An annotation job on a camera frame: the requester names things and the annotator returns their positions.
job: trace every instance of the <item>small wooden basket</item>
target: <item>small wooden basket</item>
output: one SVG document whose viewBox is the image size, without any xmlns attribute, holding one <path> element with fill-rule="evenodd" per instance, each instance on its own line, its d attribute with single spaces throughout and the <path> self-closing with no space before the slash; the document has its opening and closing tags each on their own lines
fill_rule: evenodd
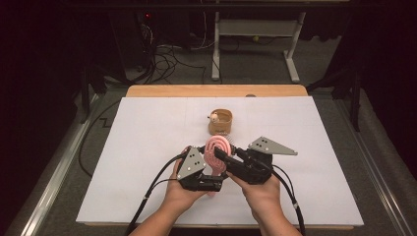
<svg viewBox="0 0 417 236">
<path fill-rule="evenodd" d="M 233 115 L 226 109 L 215 109 L 211 114 L 217 113 L 218 120 L 212 121 L 210 119 L 208 123 L 208 131 L 211 135 L 228 135 L 232 129 Z"/>
</svg>

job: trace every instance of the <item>gray carpet floor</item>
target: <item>gray carpet floor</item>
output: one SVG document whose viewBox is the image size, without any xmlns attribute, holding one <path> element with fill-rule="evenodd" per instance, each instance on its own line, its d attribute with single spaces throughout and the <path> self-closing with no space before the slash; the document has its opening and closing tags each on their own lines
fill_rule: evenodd
<svg viewBox="0 0 417 236">
<path fill-rule="evenodd" d="M 301 85 L 309 85 L 323 77 L 338 42 L 339 39 L 321 42 L 314 38 L 310 41 L 300 41 L 298 43 L 294 53 L 294 61 L 301 79 Z M 236 42 L 232 39 L 223 39 L 220 44 L 222 48 L 220 58 L 221 81 L 218 82 L 210 79 L 210 49 L 196 51 L 174 49 L 176 59 L 169 56 L 170 60 L 180 61 L 188 66 L 177 64 L 170 77 L 159 80 L 156 84 L 291 84 L 281 54 L 281 51 L 286 49 L 288 45 L 289 40 L 286 38 L 277 39 L 267 45 L 241 42 L 239 48 L 237 48 Z M 170 48 L 160 48 L 160 53 L 170 53 L 170 50 Z M 159 58 L 159 60 L 162 62 L 158 64 L 158 67 L 162 71 L 169 63 L 163 58 Z M 128 70 L 130 78 L 137 75 L 137 70 Z M 99 114 L 114 101 L 123 97 L 126 90 L 127 88 L 123 87 L 109 87 L 106 95 L 99 99 L 94 114 Z M 319 88 L 313 91 L 311 95 L 317 104 L 329 139 L 355 197 L 365 226 L 342 231 L 310 228 L 307 229 L 307 235 L 413 235 L 413 232 L 417 232 L 416 226 L 412 224 L 412 222 L 417 222 L 417 184 L 387 138 L 387 134 L 375 116 L 366 93 L 361 91 L 359 114 L 361 132 L 356 133 L 352 132 L 350 124 L 346 121 L 345 110 L 346 105 L 349 104 L 349 98 L 334 100 L 330 96 L 330 91 L 331 88 Z M 100 118 L 107 118 L 107 124 L 111 124 L 116 111 L 117 105 L 104 112 Z M 75 120 L 74 127 L 80 122 L 80 116 L 81 114 Z M 109 131 L 110 128 L 103 126 L 103 120 L 97 120 L 91 126 L 83 149 L 79 150 L 83 164 L 90 173 L 95 169 Z M 68 137 L 73 135 L 71 132 L 74 132 L 74 129 L 69 130 Z M 358 137 L 363 146 L 358 145 Z M 60 160 L 62 154 L 60 150 L 68 145 L 66 139 L 51 159 L 35 190 L 6 235 L 21 235 Z M 364 155 L 371 156 L 378 166 L 378 171 L 381 176 L 384 176 L 384 183 L 388 186 L 404 219 L 408 222 L 410 227 L 404 232 L 401 232 L 401 228 L 396 226 L 398 224 L 395 223 L 395 217 L 388 210 L 391 206 L 388 206 L 387 202 L 384 201 L 384 195 L 378 188 L 380 182 L 373 177 L 375 173 L 372 169 L 370 170 L 367 158 Z M 124 226 L 86 226 L 75 222 L 89 181 L 90 177 L 80 168 L 80 164 L 75 158 L 37 235 L 123 235 Z M 171 235 L 255 236 L 261 234 L 258 230 L 173 229 Z"/>
</svg>

